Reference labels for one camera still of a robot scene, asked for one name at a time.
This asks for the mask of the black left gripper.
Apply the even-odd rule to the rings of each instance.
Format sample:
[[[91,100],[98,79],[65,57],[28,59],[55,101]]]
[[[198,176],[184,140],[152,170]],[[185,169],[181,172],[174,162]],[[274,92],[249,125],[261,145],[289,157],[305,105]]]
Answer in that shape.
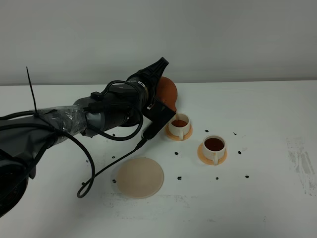
[[[143,83],[148,93],[147,104],[152,104],[159,80],[168,65],[169,62],[164,57],[161,57],[157,62],[148,66],[148,68],[141,69],[132,74],[126,81],[130,83],[138,83],[140,81]]]

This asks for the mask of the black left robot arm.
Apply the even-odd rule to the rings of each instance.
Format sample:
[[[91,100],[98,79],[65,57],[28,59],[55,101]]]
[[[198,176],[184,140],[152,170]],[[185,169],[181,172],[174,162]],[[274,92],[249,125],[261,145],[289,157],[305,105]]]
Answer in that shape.
[[[161,77],[168,61],[157,62],[137,71],[127,80],[114,80],[101,92],[78,99],[71,106],[34,109],[0,119],[0,213],[5,215],[22,198],[36,166],[54,145],[71,140],[86,155],[91,177],[77,193],[83,198],[98,172],[91,154],[76,139],[101,135],[113,141],[126,141],[142,132],[136,148],[152,139],[174,116],[159,99]]]

